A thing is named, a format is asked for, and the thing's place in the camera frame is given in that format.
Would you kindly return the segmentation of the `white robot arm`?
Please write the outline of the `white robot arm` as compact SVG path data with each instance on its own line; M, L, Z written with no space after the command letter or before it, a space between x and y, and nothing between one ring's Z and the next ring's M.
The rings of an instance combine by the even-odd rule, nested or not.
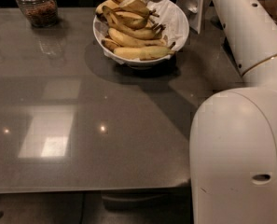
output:
M194 116L194 224L277 224L277 25L257 0L212 1L244 85Z

